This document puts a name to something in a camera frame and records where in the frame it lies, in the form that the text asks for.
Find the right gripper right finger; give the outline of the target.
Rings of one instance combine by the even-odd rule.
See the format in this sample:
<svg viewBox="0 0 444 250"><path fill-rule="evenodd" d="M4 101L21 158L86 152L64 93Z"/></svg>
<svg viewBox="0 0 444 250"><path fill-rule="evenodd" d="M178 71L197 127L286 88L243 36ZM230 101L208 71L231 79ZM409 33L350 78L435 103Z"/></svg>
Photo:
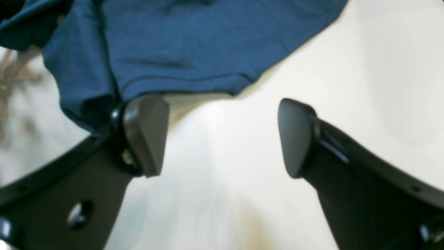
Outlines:
<svg viewBox="0 0 444 250"><path fill-rule="evenodd" d="M281 100L279 134L292 178L316 189L340 250L442 250L444 194L392 166L315 110Z"/></svg>

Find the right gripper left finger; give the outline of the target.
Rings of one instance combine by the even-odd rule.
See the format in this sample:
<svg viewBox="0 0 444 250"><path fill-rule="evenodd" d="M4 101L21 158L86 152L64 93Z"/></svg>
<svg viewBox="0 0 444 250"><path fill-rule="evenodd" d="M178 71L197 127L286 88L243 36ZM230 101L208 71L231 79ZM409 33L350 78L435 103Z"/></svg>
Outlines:
<svg viewBox="0 0 444 250"><path fill-rule="evenodd" d="M103 128L2 186L1 249L104 249L128 184L162 171L169 113L160 95L121 103Z"/></svg>

